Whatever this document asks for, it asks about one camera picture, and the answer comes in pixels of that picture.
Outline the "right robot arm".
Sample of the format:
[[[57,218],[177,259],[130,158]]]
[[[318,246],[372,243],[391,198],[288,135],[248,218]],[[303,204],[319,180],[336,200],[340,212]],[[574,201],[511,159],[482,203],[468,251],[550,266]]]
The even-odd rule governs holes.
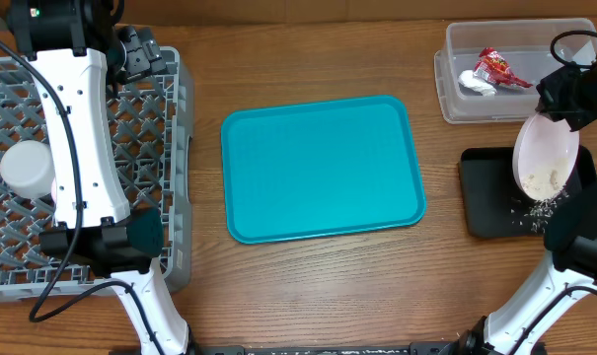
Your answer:
[[[597,119],[597,56],[591,64],[565,61],[537,87],[545,122],[576,133]],[[597,179],[553,214],[545,254],[500,309],[483,317],[445,354],[529,354],[576,302],[597,296]]]

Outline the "white plate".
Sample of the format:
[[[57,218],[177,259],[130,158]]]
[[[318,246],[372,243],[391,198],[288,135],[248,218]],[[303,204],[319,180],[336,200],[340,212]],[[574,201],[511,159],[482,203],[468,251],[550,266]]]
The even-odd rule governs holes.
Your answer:
[[[565,120],[552,121],[535,114],[522,125],[512,157],[514,179],[535,201],[557,197],[574,168],[579,132]]]

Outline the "red foil wrapper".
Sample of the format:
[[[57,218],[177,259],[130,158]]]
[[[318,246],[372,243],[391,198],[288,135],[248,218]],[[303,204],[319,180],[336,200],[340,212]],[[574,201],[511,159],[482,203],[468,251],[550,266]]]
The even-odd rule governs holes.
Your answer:
[[[508,62],[493,47],[486,47],[479,55],[474,76],[489,84],[528,89],[532,84],[517,77]]]

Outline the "white napkin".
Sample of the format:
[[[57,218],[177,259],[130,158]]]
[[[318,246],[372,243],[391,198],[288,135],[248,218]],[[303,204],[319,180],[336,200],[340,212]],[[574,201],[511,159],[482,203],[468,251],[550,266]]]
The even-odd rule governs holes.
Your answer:
[[[492,84],[476,76],[473,70],[463,71],[458,77],[458,82],[463,87],[477,92],[484,97],[495,96],[497,93],[496,88]]]

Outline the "grey bowl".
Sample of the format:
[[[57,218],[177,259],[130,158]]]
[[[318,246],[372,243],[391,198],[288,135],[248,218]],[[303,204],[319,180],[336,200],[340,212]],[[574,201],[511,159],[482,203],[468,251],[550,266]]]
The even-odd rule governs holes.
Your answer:
[[[0,175],[20,197],[37,199],[49,195],[55,179],[49,146],[34,140],[14,144],[1,159]]]

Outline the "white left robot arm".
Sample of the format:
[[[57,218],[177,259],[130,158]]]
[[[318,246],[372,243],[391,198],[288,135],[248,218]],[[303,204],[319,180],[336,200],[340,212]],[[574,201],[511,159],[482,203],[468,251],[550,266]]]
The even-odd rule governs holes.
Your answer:
[[[143,354],[190,354],[194,341],[164,280],[155,208],[132,209],[115,168],[107,101],[119,86],[163,74],[148,29],[122,26],[122,2],[14,0],[13,58],[37,86],[54,166],[54,227],[42,251],[91,268],[115,291]]]

